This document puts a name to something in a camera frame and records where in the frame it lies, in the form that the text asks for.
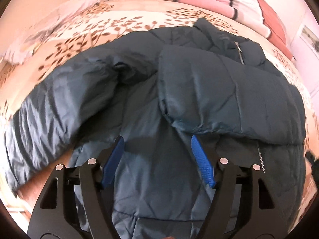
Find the leaf patterned bed blanket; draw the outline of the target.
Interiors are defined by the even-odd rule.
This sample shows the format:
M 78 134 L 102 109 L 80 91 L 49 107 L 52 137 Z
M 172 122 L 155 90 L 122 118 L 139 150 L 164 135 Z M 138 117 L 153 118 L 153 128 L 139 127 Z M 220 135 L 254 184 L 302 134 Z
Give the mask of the leaf patterned bed blanket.
M 104 1 L 63 24 L 23 64 L 10 64 L 1 76 L 1 146 L 3 191 L 9 202 L 23 185 L 45 167 L 70 154 L 70 164 L 125 139 L 124 159 L 117 175 L 116 210 L 133 218 L 150 218 L 158 203 L 175 196 L 177 182 L 191 195 L 191 206 L 179 221 L 198 222 L 208 198 L 189 150 L 192 122 L 182 125 L 189 105 L 181 100 L 184 77 L 204 79 L 206 94 L 193 95 L 194 106 L 238 94 L 235 84 L 209 58 L 213 36 L 236 44 L 250 40 L 262 57 L 298 90 L 300 117 L 288 123 L 289 111 L 279 108 L 286 135 L 257 134 L 252 154 L 264 163 L 284 198 L 290 225 L 307 213 L 317 192 L 304 155 L 318 148 L 317 118 L 311 99 L 294 65 L 268 39 L 230 18 L 191 5 L 151 0 Z M 138 193 L 138 208 L 124 210 Z

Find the red pink pillow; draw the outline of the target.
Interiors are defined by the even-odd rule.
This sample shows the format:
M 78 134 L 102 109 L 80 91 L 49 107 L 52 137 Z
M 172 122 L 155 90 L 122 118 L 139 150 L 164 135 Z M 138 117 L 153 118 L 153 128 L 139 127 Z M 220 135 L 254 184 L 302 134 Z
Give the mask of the red pink pillow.
M 268 41 L 278 48 L 287 58 L 295 58 L 288 46 L 286 28 L 272 7 L 265 0 L 257 0 L 262 11 L 263 24 L 270 29 Z

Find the white wardrobe with ornaments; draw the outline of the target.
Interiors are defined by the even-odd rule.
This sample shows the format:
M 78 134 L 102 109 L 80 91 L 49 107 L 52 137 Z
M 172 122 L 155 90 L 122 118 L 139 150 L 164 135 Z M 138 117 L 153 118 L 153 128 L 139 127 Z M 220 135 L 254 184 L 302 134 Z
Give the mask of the white wardrobe with ornaments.
M 318 22 L 307 9 L 291 45 L 296 67 L 314 103 L 318 103 Z

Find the pink striped folded blanket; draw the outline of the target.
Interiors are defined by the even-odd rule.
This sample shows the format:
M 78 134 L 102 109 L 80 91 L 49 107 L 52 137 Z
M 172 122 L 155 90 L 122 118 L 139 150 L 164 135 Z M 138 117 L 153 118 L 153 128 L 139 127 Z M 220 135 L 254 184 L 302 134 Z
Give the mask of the pink striped folded blanket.
M 262 11 L 257 0 L 178 0 L 178 2 L 231 18 L 264 38 L 270 35 L 270 29 L 263 24 Z

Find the light purple floral pillow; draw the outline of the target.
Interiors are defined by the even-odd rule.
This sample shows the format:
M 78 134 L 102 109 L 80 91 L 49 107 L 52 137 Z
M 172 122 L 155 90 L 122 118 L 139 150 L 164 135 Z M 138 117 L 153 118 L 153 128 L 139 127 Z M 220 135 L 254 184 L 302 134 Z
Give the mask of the light purple floral pillow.
M 24 63 L 63 24 L 84 10 L 104 1 L 106 0 L 69 0 L 59 5 L 29 29 L 19 34 L 6 51 L 1 53 L 1 58 L 10 64 Z

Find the dark teal quilted jacket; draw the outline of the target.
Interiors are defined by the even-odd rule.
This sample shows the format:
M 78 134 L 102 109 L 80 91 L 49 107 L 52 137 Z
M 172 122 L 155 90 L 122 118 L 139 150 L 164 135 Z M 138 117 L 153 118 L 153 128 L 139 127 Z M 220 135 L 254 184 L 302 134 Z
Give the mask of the dark teal quilted jacket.
M 69 148 L 80 166 L 122 136 L 119 236 L 194 238 L 215 193 L 191 151 L 203 134 L 219 156 L 261 166 L 291 226 L 305 183 L 302 97 L 259 44 L 203 18 L 132 32 L 55 68 L 10 120 L 3 171 L 17 192 Z

